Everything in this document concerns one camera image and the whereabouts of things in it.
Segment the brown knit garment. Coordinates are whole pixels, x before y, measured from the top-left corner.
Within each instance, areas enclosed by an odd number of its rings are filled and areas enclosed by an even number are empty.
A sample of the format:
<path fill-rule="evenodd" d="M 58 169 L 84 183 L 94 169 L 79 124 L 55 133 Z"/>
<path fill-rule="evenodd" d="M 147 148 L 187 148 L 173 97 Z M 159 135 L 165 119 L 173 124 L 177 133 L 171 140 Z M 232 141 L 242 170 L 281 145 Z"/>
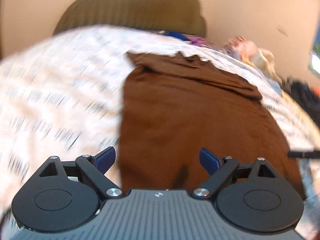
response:
<path fill-rule="evenodd" d="M 207 179 L 207 148 L 250 163 L 266 158 L 304 196 L 297 162 L 257 87 L 197 55 L 127 54 L 119 137 L 121 186 L 189 189 Z"/>

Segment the olive green scalloped headboard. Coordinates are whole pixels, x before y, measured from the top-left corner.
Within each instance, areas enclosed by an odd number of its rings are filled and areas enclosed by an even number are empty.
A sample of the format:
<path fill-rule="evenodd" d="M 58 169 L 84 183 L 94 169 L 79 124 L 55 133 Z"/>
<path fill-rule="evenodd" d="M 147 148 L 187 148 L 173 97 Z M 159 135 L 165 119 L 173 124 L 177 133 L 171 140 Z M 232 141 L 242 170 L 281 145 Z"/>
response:
<path fill-rule="evenodd" d="M 76 0 L 63 13 L 53 33 L 96 24 L 207 35 L 199 0 Z"/>

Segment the dark blue garment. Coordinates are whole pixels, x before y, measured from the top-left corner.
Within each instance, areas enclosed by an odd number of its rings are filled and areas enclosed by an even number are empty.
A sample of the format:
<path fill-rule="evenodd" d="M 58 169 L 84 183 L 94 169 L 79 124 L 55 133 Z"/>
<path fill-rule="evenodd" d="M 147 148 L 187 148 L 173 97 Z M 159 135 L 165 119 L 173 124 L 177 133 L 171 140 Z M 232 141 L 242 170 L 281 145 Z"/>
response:
<path fill-rule="evenodd" d="M 164 36 L 170 36 L 173 38 L 177 38 L 177 39 L 185 41 L 185 42 L 191 41 L 188 37 L 186 37 L 182 33 L 179 33 L 178 31 L 163 31 L 163 32 L 161 32 L 161 34 Z"/>

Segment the dark clothes pile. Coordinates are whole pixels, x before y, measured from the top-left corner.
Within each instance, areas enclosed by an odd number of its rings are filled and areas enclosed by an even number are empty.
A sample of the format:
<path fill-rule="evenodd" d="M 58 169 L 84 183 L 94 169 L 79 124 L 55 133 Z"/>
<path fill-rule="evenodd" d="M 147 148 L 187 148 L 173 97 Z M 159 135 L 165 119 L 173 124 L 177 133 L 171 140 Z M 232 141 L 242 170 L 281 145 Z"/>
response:
<path fill-rule="evenodd" d="M 319 127 L 319 97 L 311 90 L 308 84 L 288 77 L 287 79 L 282 79 L 280 86 Z"/>

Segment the white script-print duvet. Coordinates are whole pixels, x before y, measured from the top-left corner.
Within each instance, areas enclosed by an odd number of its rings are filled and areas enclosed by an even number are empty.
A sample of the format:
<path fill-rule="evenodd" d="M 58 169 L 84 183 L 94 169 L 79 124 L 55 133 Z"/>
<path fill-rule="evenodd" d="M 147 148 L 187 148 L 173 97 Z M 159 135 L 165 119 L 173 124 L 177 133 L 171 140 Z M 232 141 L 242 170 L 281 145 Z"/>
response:
<path fill-rule="evenodd" d="M 127 51 L 199 55 L 255 85 L 295 150 L 319 149 L 319 129 L 275 82 L 219 51 L 147 31 L 94 25 L 66 31 L 1 61 L 1 239 L 18 227 L 10 204 L 52 155 L 74 160 L 117 146 Z"/>

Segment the purple garment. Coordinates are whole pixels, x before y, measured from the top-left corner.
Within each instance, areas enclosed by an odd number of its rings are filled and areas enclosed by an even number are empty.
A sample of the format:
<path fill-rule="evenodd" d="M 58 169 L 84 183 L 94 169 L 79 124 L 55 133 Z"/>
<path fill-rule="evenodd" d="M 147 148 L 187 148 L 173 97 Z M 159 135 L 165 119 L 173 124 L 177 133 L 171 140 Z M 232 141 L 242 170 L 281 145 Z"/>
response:
<path fill-rule="evenodd" d="M 188 40 L 192 45 L 198 46 L 198 47 L 204 47 L 207 45 L 207 42 L 205 39 L 197 36 L 188 36 Z"/>

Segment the pink and cream clothes pile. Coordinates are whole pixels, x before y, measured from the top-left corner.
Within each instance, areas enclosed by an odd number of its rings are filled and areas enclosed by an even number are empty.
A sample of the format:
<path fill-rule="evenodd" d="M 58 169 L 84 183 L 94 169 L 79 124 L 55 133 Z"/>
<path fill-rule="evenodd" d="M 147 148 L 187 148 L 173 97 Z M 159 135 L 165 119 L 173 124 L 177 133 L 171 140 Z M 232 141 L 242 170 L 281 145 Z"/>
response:
<path fill-rule="evenodd" d="M 261 70 L 266 77 L 281 83 L 275 70 L 274 55 L 269 50 L 258 48 L 253 41 L 243 36 L 230 38 L 222 49 L 227 55 Z"/>

